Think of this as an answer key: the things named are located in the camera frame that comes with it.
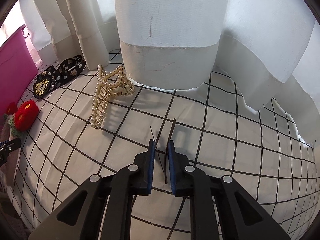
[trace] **sheer curtain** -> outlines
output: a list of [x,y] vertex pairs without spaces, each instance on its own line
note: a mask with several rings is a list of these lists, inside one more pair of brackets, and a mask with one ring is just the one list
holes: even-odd
[[83,54],[93,70],[121,47],[129,77],[162,89],[198,87],[215,65],[248,106],[257,111],[273,97],[306,142],[320,137],[320,27],[303,0],[20,0],[20,7],[47,64]]

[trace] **pink plastic bin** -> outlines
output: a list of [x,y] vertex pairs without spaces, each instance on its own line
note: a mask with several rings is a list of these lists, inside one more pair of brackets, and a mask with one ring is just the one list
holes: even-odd
[[38,71],[24,41],[22,25],[0,47],[0,130],[2,115],[11,102],[18,103]]

